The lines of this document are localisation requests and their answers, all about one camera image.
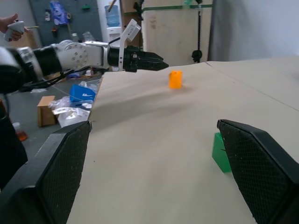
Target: white handheld controller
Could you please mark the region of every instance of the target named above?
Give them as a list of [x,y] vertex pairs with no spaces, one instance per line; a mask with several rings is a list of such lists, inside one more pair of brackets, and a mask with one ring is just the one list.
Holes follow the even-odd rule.
[[20,33],[25,32],[24,21],[14,22],[14,23],[8,25],[7,27],[8,27],[8,30],[6,31],[6,33],[4,35],[4,40],[6,40],[7,42],[9,42],[9,39],[11,38],[11,35],[12,35],[13,31],[17,31],[17,32],[20,32]]

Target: robotic arm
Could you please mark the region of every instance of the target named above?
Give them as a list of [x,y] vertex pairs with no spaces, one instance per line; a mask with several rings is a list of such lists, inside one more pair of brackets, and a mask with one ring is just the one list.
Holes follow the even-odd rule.
[[56,72],[85,67],[108,69],[115,66],[120,71],[130,72],[167,68],[168,64],[155,53],[143,52],[133,46],[123,47],[125,40],[133,40],[139,30],[140,26],[132,20],[120,37],[120,48],[104,42],[76,43],[70,40],[34,50],[0,47],[0,93],[14,92],[28,81],[39,81]]

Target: beige table surface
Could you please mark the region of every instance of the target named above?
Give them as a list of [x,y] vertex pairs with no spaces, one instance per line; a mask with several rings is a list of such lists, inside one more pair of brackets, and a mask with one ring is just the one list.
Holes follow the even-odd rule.
[[[106,73],[68,223],[254,224],[233,176],[211,157],[214,133],[218,119],[247,123],[299,161],[299,67],[286,61]],[[181,90],[168,88],[172,69],[183,71]]]

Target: pegboard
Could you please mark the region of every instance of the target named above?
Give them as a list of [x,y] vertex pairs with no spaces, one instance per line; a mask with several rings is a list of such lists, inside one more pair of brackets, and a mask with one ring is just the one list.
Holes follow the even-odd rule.
[[[45,20],[45,10],[50,9],[50,0],[29,0],[36,20],[39,26],[38,32],[43,46],[52,43],[59,43],[63,40],[71,39],[67,25],[57,27],[57,37],[52,34],[52,28],[55,26],[51,21]],[[79,39],[83,38],[83,33],[90,31],[96,40],[102,41],[100,27],[100,17],[97,0],[60,0],[65,10],[71,14],[71,32],[77,33]],[[90,6],[90,9],[82,9],[84,5]]]

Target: human hand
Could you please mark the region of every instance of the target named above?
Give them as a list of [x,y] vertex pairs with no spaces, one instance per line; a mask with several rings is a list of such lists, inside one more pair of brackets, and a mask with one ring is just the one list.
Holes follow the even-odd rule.
[[[2,33],[6,33],[8,30],[8,25],[14,23],[17,18],[18,18],[17,13],[6,18],[0,18],[0,31]],[[19,39],[21,39],[23,34],[24,34],[23,32],[20,33],[17,31],[13,31],[9,41],[18,41]]]

